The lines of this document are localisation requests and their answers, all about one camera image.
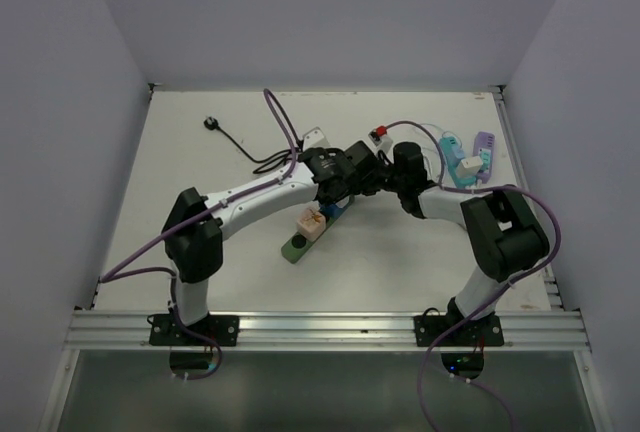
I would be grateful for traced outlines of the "blue cube adapter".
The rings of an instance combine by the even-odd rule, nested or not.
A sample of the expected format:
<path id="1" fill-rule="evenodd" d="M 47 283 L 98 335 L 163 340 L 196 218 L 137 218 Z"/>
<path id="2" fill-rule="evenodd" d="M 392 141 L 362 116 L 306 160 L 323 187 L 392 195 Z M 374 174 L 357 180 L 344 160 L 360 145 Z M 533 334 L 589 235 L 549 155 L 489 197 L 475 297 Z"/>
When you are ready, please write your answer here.
<path id="1" fill-rule="evenodd" d="M 337 204 L 323 205 L 320 207 L 319 212 L 329 220 L 337 220 L 345 211 L 344 206 L 340 206 Z"/>

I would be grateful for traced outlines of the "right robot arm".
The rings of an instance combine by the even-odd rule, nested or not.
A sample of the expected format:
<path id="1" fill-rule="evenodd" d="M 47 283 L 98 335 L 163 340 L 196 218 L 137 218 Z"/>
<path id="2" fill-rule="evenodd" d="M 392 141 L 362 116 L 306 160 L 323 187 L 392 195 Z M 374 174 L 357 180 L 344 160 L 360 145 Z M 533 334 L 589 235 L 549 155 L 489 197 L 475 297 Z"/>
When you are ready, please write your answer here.
<path id="1" fill-rule="evenodd" d="M 403 210 L 416 218 L 451 222 L 467 232 L 475 268 L 447 305 L 445 331 L 454 343 L 468 344 L 511 279 L 548 256 L 549 239 L 517 188 L 477 194 L 442 187 L 430 179 L 413 142 L 395 145 L 392 160 L 380 152 L 378 161 L 373 190 L 396 194 Z"/>

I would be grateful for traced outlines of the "aluminium front rail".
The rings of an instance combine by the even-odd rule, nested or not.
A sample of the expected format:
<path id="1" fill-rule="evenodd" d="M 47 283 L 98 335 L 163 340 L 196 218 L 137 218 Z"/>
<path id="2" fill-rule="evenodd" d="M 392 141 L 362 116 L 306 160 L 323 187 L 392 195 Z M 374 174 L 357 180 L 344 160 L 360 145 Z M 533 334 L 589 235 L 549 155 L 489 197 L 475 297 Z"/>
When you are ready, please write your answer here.
<path id="1" fill-rule="evenodd" d="M 231 351 L 424 352 L 429 340 L 416 312 L 232 312 L 220 345 Z M 153 347 L 149 312 L 77 311 L 67 350 L 142 351 Z M 583 352 L 590 349 L 578 312 L 501 312 L 499 323 L 446 351 Z"/>

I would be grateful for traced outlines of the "white charger on teal strip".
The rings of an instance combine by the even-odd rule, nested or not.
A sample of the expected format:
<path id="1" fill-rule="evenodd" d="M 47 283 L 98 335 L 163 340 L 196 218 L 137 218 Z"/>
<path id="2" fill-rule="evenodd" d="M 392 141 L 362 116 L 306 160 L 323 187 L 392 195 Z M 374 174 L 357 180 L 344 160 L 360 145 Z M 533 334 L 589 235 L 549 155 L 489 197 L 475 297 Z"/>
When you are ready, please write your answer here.
<path id="1" fill-rule="evenodd" d="M 484 162 L 480 156 L 464 158 L 455 168 L 456 177 L 460 180 L 475 177 L 483 166 Z"/>

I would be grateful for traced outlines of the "pink cube adapter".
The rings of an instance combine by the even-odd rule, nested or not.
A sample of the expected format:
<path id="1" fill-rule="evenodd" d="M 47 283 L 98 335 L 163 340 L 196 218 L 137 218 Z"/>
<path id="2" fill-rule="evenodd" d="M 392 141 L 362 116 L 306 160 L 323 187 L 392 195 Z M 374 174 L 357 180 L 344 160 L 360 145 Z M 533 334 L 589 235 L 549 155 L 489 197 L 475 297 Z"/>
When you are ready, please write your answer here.
<path id="1" fill-rule="evenodd" d="M 296 220 L 296 231 L 306 240 L 315 242 L 327 228 L 326 218 L 319 209 L 305 208 Z"/>

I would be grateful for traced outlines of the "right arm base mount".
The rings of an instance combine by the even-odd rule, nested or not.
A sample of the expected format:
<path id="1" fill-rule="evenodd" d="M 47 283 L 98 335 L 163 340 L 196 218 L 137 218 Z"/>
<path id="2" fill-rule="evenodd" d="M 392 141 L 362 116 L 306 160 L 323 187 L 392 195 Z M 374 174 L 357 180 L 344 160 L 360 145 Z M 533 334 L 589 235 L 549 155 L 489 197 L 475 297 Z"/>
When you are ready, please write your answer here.
<path id="1" fill-rule="evenodd" d="M 501 347 L 505 345 L 499 317 L 490 312 L 480 319 L 464 319 L 451 300 L 445 313 L 429 307 L 413 317 L 415 342 L 418 347 L 429 347 L 438 337 L 437 347 Z"/>

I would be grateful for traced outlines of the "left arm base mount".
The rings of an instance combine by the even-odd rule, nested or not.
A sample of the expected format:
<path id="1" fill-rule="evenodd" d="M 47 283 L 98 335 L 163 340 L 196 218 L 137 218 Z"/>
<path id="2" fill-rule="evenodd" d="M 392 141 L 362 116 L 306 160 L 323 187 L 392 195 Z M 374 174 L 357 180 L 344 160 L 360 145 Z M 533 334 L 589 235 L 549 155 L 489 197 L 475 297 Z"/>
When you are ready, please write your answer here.
<path id="1" fill-rule="evenodd" d="M 234 347 L 237 343 L 240 318 L 237 315 L 209 314 L 199 322 L 188 326 L 184 332 L 171 313 L 152 314 L 147 318 L 150 325 L 149 344 L 152 346 L 187 347 L 204 345 L 195 334 L 215 341 L 221 347 Z"/>

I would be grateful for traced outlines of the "teal power strip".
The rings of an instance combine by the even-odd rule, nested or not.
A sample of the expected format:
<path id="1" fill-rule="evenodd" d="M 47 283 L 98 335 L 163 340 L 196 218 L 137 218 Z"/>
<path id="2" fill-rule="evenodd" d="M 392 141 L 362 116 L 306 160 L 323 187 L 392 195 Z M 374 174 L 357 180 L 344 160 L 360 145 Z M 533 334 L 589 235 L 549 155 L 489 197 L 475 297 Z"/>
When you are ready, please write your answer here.
<path id="1" fill-rule="evenodd" d="M 460 177 L 457 173 L 458 165 L 466 158 L 458 140 L 455 137 L 442 137 L 439 140 L 439 146 L 446 161 L 447 171 L 455 187 L 464 189 L 474 186 L 476 183 L 475 176 Z"/>

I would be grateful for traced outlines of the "purple power strip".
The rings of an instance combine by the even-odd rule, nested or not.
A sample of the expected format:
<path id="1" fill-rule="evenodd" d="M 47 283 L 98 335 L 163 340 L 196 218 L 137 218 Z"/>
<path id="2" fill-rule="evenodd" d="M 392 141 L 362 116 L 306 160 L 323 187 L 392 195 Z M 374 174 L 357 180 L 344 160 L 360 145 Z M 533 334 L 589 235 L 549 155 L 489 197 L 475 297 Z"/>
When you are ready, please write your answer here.
<path id="1" fill-rule="evenodd" d="M 491 179 L 494 150 L 495 135 L 485 131 L 478 132 L 474 139 L 473 155 L 482 160 L 482 167 L 476 174 L 482 184 L 487 184 Z"/>

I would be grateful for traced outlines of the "green power strip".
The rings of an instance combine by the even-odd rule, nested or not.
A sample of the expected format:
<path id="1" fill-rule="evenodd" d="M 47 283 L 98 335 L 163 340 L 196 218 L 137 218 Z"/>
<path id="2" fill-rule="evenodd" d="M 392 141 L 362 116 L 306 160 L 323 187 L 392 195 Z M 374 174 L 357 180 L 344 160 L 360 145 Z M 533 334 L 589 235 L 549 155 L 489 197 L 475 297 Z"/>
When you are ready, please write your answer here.
<path id="1" fill-rule="evenodd" d="M 353 204 L 354 200 L 354 196 L 349 196 L 334 204 L 312 204 L 306 207 L 296 220 L 294 234 L 282 245 L 281 256 L 290 264 L 299 262 Z"/>

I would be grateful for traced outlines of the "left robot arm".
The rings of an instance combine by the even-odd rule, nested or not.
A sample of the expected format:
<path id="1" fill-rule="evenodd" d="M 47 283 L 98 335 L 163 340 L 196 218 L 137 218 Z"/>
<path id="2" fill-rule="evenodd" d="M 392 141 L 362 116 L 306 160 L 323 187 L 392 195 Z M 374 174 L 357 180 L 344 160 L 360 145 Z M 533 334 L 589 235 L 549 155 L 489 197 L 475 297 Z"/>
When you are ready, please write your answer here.
<path id="1" fill-rule="evenodd" d="M 243 186 L 208 195 L 179 194 L 162 229 L 165 253 L 177 279 L 172 331 L 185 344 L 208 331 L 208 280 L 223 264 L 223 243 L 243 228 L 292 206 L 322 206 L 375 190 L 384 163 L 364 142 L 346 150 L 310 148 L 285 169 Z"/>

